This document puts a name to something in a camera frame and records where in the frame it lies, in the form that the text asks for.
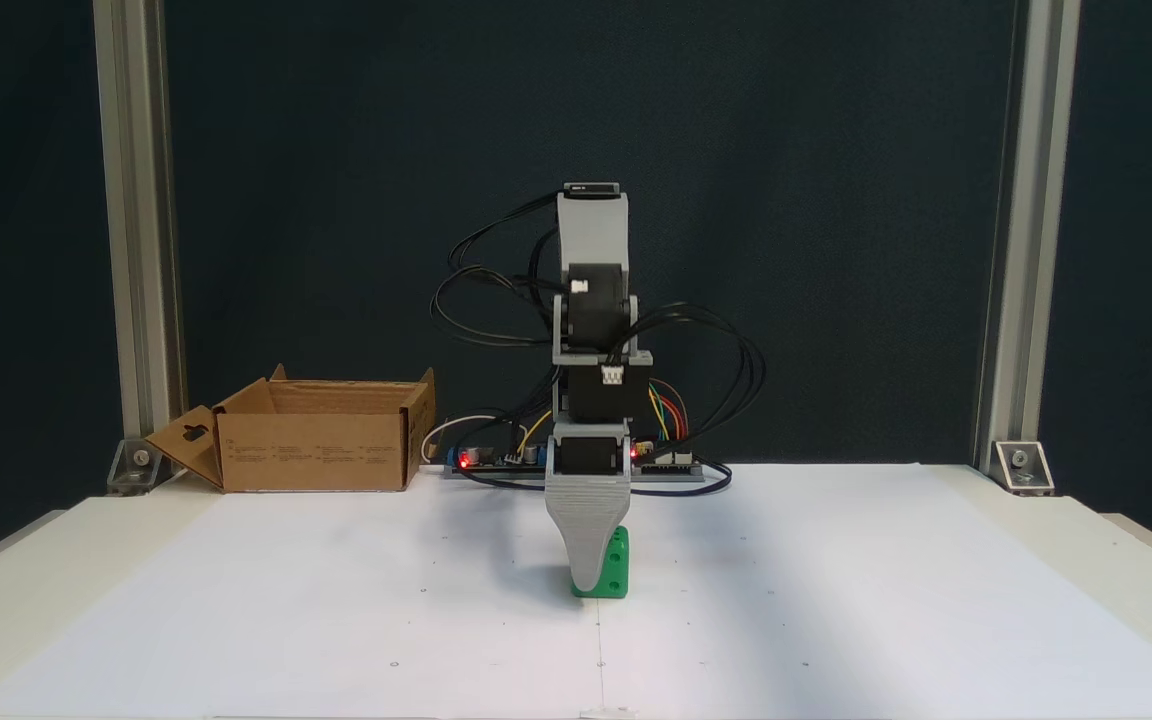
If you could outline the grey movable gripper finger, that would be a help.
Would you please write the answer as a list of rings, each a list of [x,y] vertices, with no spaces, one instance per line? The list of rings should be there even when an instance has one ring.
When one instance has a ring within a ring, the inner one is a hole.
[[[630,478],[547,477],[544,500],[564,541],[573,588],[593,591],[614,530],[630,509]]]

